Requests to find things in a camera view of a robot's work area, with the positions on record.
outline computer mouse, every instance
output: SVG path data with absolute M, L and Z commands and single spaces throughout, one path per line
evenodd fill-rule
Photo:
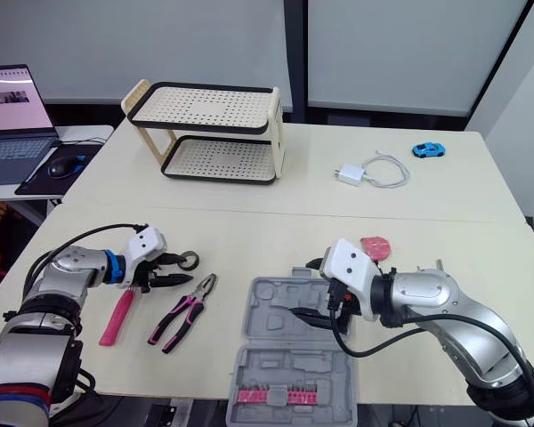
M 47 167 L 47 174 L 59 180 L 81 171 L 85 167 L 85 156 L 58 157 Z

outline perforated shelf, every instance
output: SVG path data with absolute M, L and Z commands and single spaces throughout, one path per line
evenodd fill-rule
M 171 178 L 269 184 L 275 180 L 275 165 L 268 141 L 184 136 L 162 165 L 162 173 Z
M 272 89 L 154 84 L 128 114 L 133 125 L 200 132 L 261 134 L 268 127 Z

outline metal ring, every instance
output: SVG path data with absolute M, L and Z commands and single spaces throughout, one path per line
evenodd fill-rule
M 199 266 L 199 255 L 196 254 L 194 251 L 186 251 L 183 254 L 180 254 L 180 256 L 182 258 L 186 258 L 185 262 L 178 262 L 178 267 L 180 267 L 182 270 L 184 270 L 184 271 L 192 271 L 196 267 Z M 196 258 L 191 265 L 188 263 L 188 257 Z

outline pink screwdriver handle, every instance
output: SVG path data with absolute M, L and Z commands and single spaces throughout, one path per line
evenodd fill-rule
M 99 345 L 111 346 L 115 343 L 117 340 L 118 330 L 121 328 L 121 325 L 123 325 L 126 313 L 128 312 L 128 309 L 130 309 L 133 299 L 134 291 L 126 290 L 123 292 L 123 295 L 120 297 L 115 309 L 113 310 L 113 314 L 110 317 L 107 328 L 99 340 Z

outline gray tool case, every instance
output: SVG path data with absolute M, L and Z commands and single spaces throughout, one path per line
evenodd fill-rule
M 358 423 L 352 358 L 332 332 L 309 326 L 288 309 L 308 307 L 328 315 L 328 282 L 294 268 L 291 278 L 256 278 L 249 290 L 226 423 L 230 427 L 325 426 Z M 266 391 L 266 403 L 238 403 L 242 389 Z M 313 390 L 317 405 L 288 405 L 288 392 Z

